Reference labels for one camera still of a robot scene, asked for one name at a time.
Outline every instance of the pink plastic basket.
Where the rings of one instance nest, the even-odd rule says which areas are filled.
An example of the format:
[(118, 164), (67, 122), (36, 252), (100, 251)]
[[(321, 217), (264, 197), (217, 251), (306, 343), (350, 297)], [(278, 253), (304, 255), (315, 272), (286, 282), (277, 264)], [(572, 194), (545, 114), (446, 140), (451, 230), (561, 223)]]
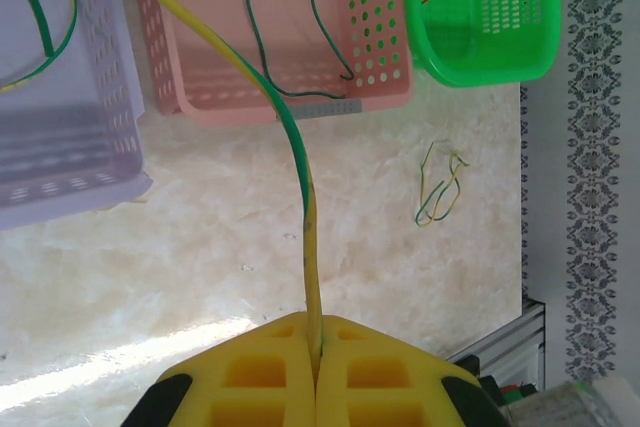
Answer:
[[(180, 0), (254, 66), (258, 46), (244, 0)], [(356, 72), (345, 74), (323, 37), (310, 0), (252, 0), (274, 80), (289, 91), (344, 95), (288, 98), (298, 118), (398, 107), (411, 92), (403, 0), (316, 0), (321, 18)], [(204, 125), (276, 120), (258, 89), (212, 47), (160, 7), (138, 0), (160, 110)]]

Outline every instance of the wall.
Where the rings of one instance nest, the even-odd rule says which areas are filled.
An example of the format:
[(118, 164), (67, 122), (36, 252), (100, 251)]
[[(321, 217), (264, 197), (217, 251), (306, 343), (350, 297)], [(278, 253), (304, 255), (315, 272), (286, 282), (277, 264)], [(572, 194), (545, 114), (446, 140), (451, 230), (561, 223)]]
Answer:
[(557, 61), (523, 85), (527, 293), (547, 303), (547, 382), (616, 372), (640, 391), (640, 19), (563, 0)]

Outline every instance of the yellow plastic part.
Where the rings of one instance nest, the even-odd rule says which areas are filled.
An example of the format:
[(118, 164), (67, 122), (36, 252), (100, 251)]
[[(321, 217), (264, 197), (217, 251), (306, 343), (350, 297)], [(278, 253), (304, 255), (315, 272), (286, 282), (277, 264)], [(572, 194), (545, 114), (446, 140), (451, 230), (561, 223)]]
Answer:
[(444, 377), (466, 370), (340, 317), (324, 317), (317, 427), (464, 427)]
[(167, 370), (193, 383), (169, 427), (315, 425), (307, 314), (287, 315)]
[(440, 381), (473, 375), (362, 325), (324, 316), (317, 390), (307, 313), (287, 315), (168, 371), (193, 382), (169, 427), (464, 427)]

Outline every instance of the yellow-green wire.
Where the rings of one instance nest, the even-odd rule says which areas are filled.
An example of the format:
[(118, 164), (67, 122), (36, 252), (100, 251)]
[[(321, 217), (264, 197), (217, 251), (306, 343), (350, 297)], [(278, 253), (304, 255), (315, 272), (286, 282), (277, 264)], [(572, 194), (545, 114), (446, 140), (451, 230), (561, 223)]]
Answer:
[(303, 250), (304, 283), (307, 298), (307, 340), (314, 378), (317, 379), (322, 355), (322, 306), (318, 282), (316, 198), (307, 153), (300, 131), (284, 100), (269, 82), (240, 54), (231, 48), (216, 32), (192, 14), (177, 0), (158, 0), (169, 12), (179, 18), (202, 39), (214, 47), (225, 59), (244, 74), (269, 99), (285, 129), (296, 163), (302, 190), (304, 209)]
[[(351, 69), (351, 67), (349, 66), (349, 63), (340, 52), (340, 49), (338, 49), (338, 46), (333, 41), (331, 34), (327, 30), (327, 28), (324, 26), (324, 23), (320, 18), (320, 13), (318, 12), (318, 7), (316, 6), (316, 0), (310, 0), (310, 1), (311, 1), (311, 11), (313, 12), (313, 16), (316, 19), (316, 23), (318, 24), (318, 27), (322, 31), (322, 35), (324, 35), (325, 39), (327, 40), (327, 43), (331, 47), (331, 50), (333, 50), (334, 54), (336, 54), (336, 57), (338, 57), (338, 59), (340, 60), (340, 62), (348, 72), (348, 75), (342, 74), (340, 75), (340, 78), (343, 80), (354, 80), (355, 74), (353, 70)], [(305, 91), (305, 92), (289, 92), (288, 90), (285, 90), (280, 86), (278, 86), (278, 84), (276, 84), (275, 80), (271, 76), (271, 71), (269, 70), (269, 62), (267, 60), (267, 51), (262, 41), (262, 34), (260, 34), (260, 29), (258, 27), (258, 22), (253, 12), (253, 6), (251, 4), (251, 0), (245, 0), (245, 4), (247, 6), (247, 13), (249, 14), (249, 21), (251, 22), (251, 28), (253, 29), (253, 34), (258, 44), (258, 51), (260, 53), (260, 62), (262, 64), (262, 70), (264, 72), (264, 76), (280, 94), (285, 95), (287, 97), (305, 97), (309, 95), (319, 95), (322, 97), (328, 97), (330, 99), (344, 99), (344, 95), (336, 95), (336, 94), (332, 94), (330, 92), (324, 92), (321, 90), (311, 90), (311, 91)]]
[[(69, 41), (71, 40), (71, 37), (73, 35), (73, 31), (75, 30), (76, 27), (76, 20), (78, 18), (78, 7), (77, 7), (77, 2), (76, 0), (70, 0), (71, 2), (71, 20), (69, 21), (69, 28), (67, 29), (67, 32), (64, 36), (64, 38), (62, 39), (62, 42), (60, 43), (60, 45), (58, 46), (57, 49), (55, 49), (50, 57), (47, 57), (47, 59), (40, 64), (37, 68), (35, 68), (33, 71), (29, 72), (28, 74), (20, 77), (17, 80), (14, 80), (12, 82), (10, 82), (9, 84), (0, 86), (0, 93), (3, 92), (8, 92), (12, 89), (15, 89), (16, 87), (23, 85), (27, 82), (29, 82), (31, 79), (37, 77), (38, 75), (40, 75), (42, 72), (44, 72), (53, 62), (56, 61), (56, 59), (60, 56), (60, 54), (62, 54), (62, 52), (67, 48), (67, 46), (69, 45)], [(33, 8), (33, 0), (29, 0), (29, 3), (32, 5)]]
[[(438, 183), (438, 185), (436, 185), (435, 188), (429, 193), (429, 195), (426, 196), (426, 199), (425, 199), (426, 169), (429, 164), (429, 159), (431, 158), (431, 152), (433, 150), (433, 146), (434, 146), (434, 142), (431, 142), (431, 145), (429, 146), (429, 150), (427, 150), (427, 155), (425, 156), (422, 162), (422, 165), (420, 166), (420, 209), (418, 210), (418, 213), (416, 214), (416, 217), (414, 219), (418, 227), (426, 227), (433, 222), (439, 222), (441, 220), (446, 219), (449, 216), (454, 206), (458, 202), (458, 199), (460, 198), (460, 194), (462, 193), (462, 190), (460, 187), (460, 181), (458, 180), (458, 175), (460, 173), (460, 170), (463, 167), (469, 166), (468, 163), (462, 160), (457, 150), (454, 150), (453, 152), (451, 152), (451, 155), (449, 155), (449, 173), (451, 174), (451, 178), (446, 183), (446, 185), (444, 185), (444, 187), (442, 186), (445, 182), (444, 180), (441, 180)], [(458, 162), (458, 164), (455, 167), (453, 167), (454, 160)], [(456, 189), (457, 189), (456, 196), (454, 197), (453, 201), (449, 205), (449, 208), (446, 210), (446, 212), (441, 216), (438, 216), (438, 207), (440, 206), (440, 201), (442, 200), (442, 197), (447, 192), (447, 190), (449, 190), (449, 187), (451, 187), (451, 185), (453, 185), (454, 183), (456, 184)], [(431, 202), (431, 199), (436, 195), (436, 193), (438, 193), (438, 196), (436, 197), (436, 201), (433, 206), (433, 213), (429, 214), (429, 212), (427, 212), (427, 206)], [(426, 222), (423, 222), (421, 220), (423, 215), (427, 217), (427, 219), (429, 220), (427, 220)]]

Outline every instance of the patterned wall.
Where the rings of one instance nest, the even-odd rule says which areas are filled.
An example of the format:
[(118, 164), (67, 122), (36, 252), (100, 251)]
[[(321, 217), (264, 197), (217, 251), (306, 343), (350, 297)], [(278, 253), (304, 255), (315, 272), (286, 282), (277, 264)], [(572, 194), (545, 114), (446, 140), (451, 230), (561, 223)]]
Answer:
[(629, 101), (623, 0), (563, 2), (556, 65), (520, 92), (523, 289), (550, 312), (549, 385), (619, 367), (619, 136)]

